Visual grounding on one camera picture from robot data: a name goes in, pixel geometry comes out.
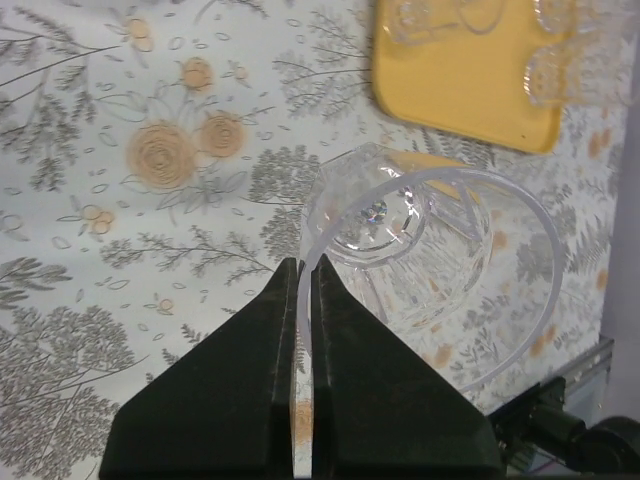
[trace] glass rim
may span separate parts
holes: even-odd
[[[366,145],[367,144],[346,152],[343,155],[351,154],[357,151],[359,148],[365,147]],[[558,296],[560,295],[560,289],[562,286],[564,271],[564,251],[551,216],[531,192],[514,183],[509,178],[503,175],[475,170],[467,166],[426,168],[425,170],[406,173],[402,176],[391,178],[390,180],[387,180],[386,182],[372,188],[371,190],[351,202],[350,205],[341,212],[341,215],[336,219],[336,221],[331,223],[313,242],[313,245],[307,251],[306,258],[300,258],[300,260],[304,262],[304,266],[302,268],[302,271],[300,272],[300,278],[298,282],[296,324],[298,332],[302,339],[302,344],[307,352],[311,355],[313,351],[311,343],[311,319],[309,318],[308,314],[309,294],[311,292],[311,273],[313,270],[315,270],[318,262],[320,261],[320,258],[327,250],[327,247],[329,246],[332,239],[339,233],[340,228],[346,220],[347,213],[360,211],[361,209],[366,208],[367,205],[376,201],[376,199],[393,193],[400,188],[406,187],[407,184],[422,183],[433,180],[453,182],[455,182],[456,180],[484,181],[513,194],[519,200],[524,202],[536,215],[545,232],[547,233],[552,250],[552,276],[550,282],[551,287],[547,296],[547,304],[545,305],[535,327],[531,329],[530,333],[527,335],[521,345],[516,348],[510,355],[508,355],[504,360],[502,360],[493,370],[485,373],[478,379],[459,389],[461,393],[464,393],[492,380],[497,375],[505,371],[526,352],[526,350],[535,342],[535,340],[540,335],[542,335],[542,331],[547,324],[547,321],[551,317],[555,304],[558,300]]]

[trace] yellow plastic tray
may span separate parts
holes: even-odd
[[[373,87],[388,114],[413,123],[532,153],[558,138],[562,108],[531,105],[524,91],[534,51],[564,38],[538,24],[533,0],[506,0],[502,21],[484,36],[451,35],[419,46],[394,43],[378,1]]]

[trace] clear plastic cup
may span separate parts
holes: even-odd
[[[537,106],[629,106],[638,99],[633,63],[640,3],[626,0],[536,0],[540,24],[573,35],[534,52],[525,91]]]
[[[631,105],[638,89],[624,48],[619,32],[599,30],[540,48],[527,65],[525,91],[537,106]]]
[[[538,22],[549,33],[608,28],[612,19],[637,15],[636,0],[533,0]]]
[[[511,180],[443,164],[366,144],[321,167],[301,239],[309,351],[311,271],[324,253],[352,295],[460,391],[542,334],[563,270],[551,218]]]
[[[506,0],[384,0],[392,40],[420,45],[471,32],[485,35],[502,19]]]

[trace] fern pattern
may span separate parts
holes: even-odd
[[[0,88],[28,84],[36,76],[39,81],[12,98],[0,91],[0,145],[5,154],[16,154],[19,164],[36,165],[30,181],[35,191],[60,192],[66,184],[67,168],[78,159],[80,126],[93,123],[96,117],[87,76],[89,58],[116,47],[83,45],[71,28],[22,6],[15,6],[13,13],[13,20],[23,19],[30,27],[15,28],[2,19],[0,34],[17,38],[0,38],[0,65],[28,67],[29,72],[4,81]],[[43,56],[48,60],[40,66]],[[58,92],[48,92],[51,87]],[[60,93],[75,95],[72,108]],[[25,101],[31,102],[29,114],[26,120],[18,121],[15,106]]]
[[[306,368],[304,366],[305,356],[306,355],[305,355],[304,345],[302,344],[302,337],[300,337],[300,332],[296,331],[296,355],[295,355],[296,369],[303,374],[307,373]]]
[[[441,130],[421,129],[424,148],[431,155],[454,158],[467,165],[487,170],[496,166],[495,147],[468,137],[460,137]]]
[[[593,272],[602,256],[609,251],[611,233],[612,225],[598,217],[595,217],[593,223],[587,223],[575,251],[570,255],[569,272]]]
[[[320,116],[336,123],[349,117],[355,104],[370,96],[370,44],[351,32],[342,14],[321,7],[312,12],[312,59],[294,50],[280,54],[273,68],[281,75],[291,118]]]

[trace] floral tablecloth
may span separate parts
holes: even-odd
[[[506,173],[556,220],[551,323],[476,405],[597,342],[626,112],[568,109],[554,154],[524,155],[382,114],[365,0],[101,5],[0,11],[1,478],[96,478],[118,406],[297,255],[317,166],[369,141]],[[303,352],[297,368],[305,472]]]

